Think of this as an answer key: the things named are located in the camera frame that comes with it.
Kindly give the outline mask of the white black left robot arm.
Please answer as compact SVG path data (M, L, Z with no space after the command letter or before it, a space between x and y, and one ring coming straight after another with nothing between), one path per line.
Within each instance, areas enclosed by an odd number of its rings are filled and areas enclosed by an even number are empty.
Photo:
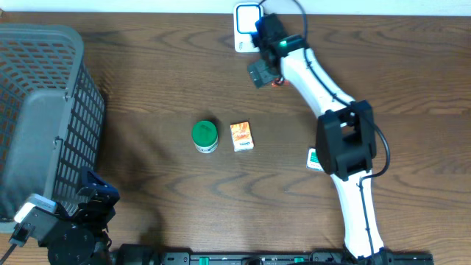
M39 247L45 247L50 264L161 263L160 255L144 245L122 244L110 251L107 225L116 215L118 190L88 167L82 169L78 184L74 194L85 201L79 202L73 213L61 202L39 197L18 221L17 231L24 239L34 238Z

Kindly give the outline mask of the white green carton box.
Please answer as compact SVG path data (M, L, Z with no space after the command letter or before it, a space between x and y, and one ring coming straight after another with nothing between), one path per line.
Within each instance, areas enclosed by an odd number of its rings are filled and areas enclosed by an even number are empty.
M310 148L308 150L308 156L306 159L306 167L308 169L313 169L313 170L323 172L323 168L319 162L315 148Z

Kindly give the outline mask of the green lid white jar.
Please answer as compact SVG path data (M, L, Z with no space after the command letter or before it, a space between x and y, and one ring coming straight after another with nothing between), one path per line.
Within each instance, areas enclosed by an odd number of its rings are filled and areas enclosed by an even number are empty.
M192 128L191 137L196 149L201 153L212 153L219 145L217 128L211 121L198 121Z

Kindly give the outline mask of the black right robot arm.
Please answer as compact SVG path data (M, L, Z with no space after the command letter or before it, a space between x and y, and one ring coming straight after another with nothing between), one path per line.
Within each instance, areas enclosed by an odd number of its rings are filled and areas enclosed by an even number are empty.
M372 179L381 131L368 101L345 93L320 66L301 35L289 35L275 14L255 22L252 42L262 60L289 81L316 119L316 156L338 192L344 219L344 246L355 261L372 260L384 247L372 203Z

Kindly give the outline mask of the red Top chocolate bar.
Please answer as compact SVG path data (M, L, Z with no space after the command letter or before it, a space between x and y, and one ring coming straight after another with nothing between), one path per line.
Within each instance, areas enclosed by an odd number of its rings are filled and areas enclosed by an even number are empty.
M284 77L277 77L272 81L272 87L280 87L288 84L289 81Z

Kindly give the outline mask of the orange white snack packet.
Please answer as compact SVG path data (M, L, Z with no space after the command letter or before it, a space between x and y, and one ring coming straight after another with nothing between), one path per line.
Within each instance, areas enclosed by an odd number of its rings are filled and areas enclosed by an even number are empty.
M254 142L248 121L231 124L230 131L235 152L253 149Z

